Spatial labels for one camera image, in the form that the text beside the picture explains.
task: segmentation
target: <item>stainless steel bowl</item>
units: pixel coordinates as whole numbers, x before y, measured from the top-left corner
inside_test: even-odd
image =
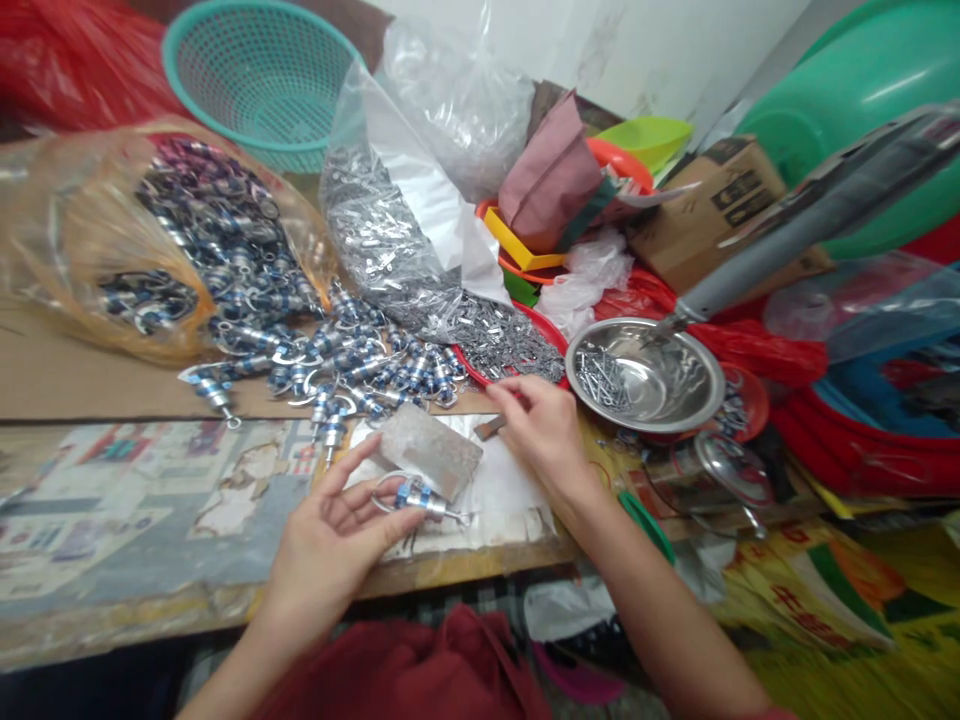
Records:
[[[656,324],[645,318],[614,318],[582,330],[567,350],[567,378],[577,397],[615,423],[648,433],[695,430],[720,409],[723,370],[710,351],[686,333],[655,339]],[[604,407],[580,384],[580,350],[603,350],[616,360],[626,390],[625,409]]]

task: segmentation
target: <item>red plastic bag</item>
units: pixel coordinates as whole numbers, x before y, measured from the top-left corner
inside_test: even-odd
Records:
[[[634,267],[627,289],[605,292],[594,313],[597,320],[625,316],[660,320],[673,312],[676,302],[677,296],[660,278]],[[757,320],[737,320],[725,325],[700,323],[691,325],[687,332],[718,359],[787,387],[803,387],[827,373],[827,349],[823,343],[771,335]]]
[[[190,117],[163,73],[165,28],[111,0],[5,0],[0,99],[21,122],[106,130]]]

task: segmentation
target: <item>jar lid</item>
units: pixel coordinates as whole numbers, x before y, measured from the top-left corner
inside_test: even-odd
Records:
[[[694,447],[710,477],[741,502],[757,508],[773,504],[773,488],[755,452],[716,432],[697,435]]]

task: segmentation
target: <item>right hand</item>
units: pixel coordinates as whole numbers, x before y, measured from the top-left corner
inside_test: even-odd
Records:
[[[520,375],[488,386],[487,394],[507,418],[504,430],[548,490],[581,470],[589,472],[571,393],[536,375]]]

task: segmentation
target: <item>pile of metal parts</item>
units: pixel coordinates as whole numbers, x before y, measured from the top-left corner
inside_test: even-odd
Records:
[[[465,292],[457,339],[466,361],[489,380],[510,375],[539,375],[552,383],[563,379],[560,351],[516,308]]]
[[[630,409],[623,370],[613,355],[584,345],[577,351],[575,367],[577,380],[595,403],[619,412]]]
[[[456,383],[466,371],[449,347],[422,343],[383,313],[334,283],[333,318],[312,335],[274,324],[270,330],[222,320],[220,349],[229,360],[198,365],[181,374],[195,392],[220,411],[231,428],[232,382],[266,375],[274,397],[310,406],[313,442],[325,451],[327,467],[347,432],[346,418],[385,418],[404,403],[452,407]]]
[[[334,186],[352,192],[349,183]],[[275,397],[289,396],[291,405],[311,408],[313,441],[324,448],[328,467],[347,432],[347,417],[378,421],[404,403],[449,408],[457,402],[456,383],[466,371],[450,347],[422,342],[337,282],[330,291],[332,317],[325,316],[290,251],[270,191],[226,153],[189,138],[166,139],[136,196],[189,259],[216,304],[209,330],[227,359],[189,368],[180,378],[231,429],[242,424],[232,409],[232,384],[256,375],[266,376]],[[402,198],[397,203],[406,208]],[[436,257],[422,235],[417,242],[427,247],[415,247],[419,231],[412,215],[395,217],[363,201],[339,205],[334,219],[341,225],[345,218],[359,222],[351,227],[358,247],[368,253],[364,272],[382,281],[374,287],[383,292],[368,295],[387,303],[405,325],[422,329],[423,322],[437,320],[433,293],[443,312],[455,311],[443,323],[463,329],[464,351],[488,376],[503,377],[507,368],[554,382],[563,376],[556,348],[525,315],[465,295],[459,277],[430,275]],[[402,237],[406,245],[397,241]],[[378,238],[391,248],[386,255]],[[395,271],[403,282],[394,279]],[[424,284],[425,277],[432,277],[435,287]],[[197,305],[194,289],[160,270],[119,274],[101,288],[108,312],[147,335],[176,331],[177,321]],[[402,304],[394,297],[398,288],[407,293]],[[298,327],[315,322],[320,324],[312,334]]]
[[[337,253],[360,296],[419,337],[455,342],[460,268],[441,267],[403,193],[365,141],[328,150],[320,194]]]
[[[400,487],[397,488],[392,504],[385,504],[376,494],[370,498],[370,501],[379,510],[385,513],[391,513],[402,510],[405,507],[417,507],[426,511],[428,520],[440,522],[444,518],[450,518],[451,520],[455,520],[461,527],[468,527],[470,525],[472,518],[469,513],[459,513],[451,509],[450,503],[427,487],[423,482],[423,478],[416,473],[394,470],[380,478],[377,482],[377,488],[379,489],[387,480],[396,477],[402,478],[402,482]]]
[[[213,297],[221,321],[261,327],[290,314],[319,315],[313,285],[290,252],[270,191],[229,155],[184,137],[167,138],[135,193],[183,251]],[[168,273],[122,273],[101,283],[103,305],[145,335],[173,332],[193,312],[196,291]]]
[[[361,297],[419,337],[456,342],[491,380],[535,373],[563,378],[563,358],[514,308],[460,288],[445,271],[403,193],[366,142],[331,148],[320,194],[331,236]]]
[[[731,440],[735,439],[741,432],[747,432],[750,429],[750,416],[747,414],[747,406],[740,394],[740,388],[742,387],[743,378],[737,380],[727,378],[723,405],[720,406],[720,410],[714,417],[717,423],[717,432]]]

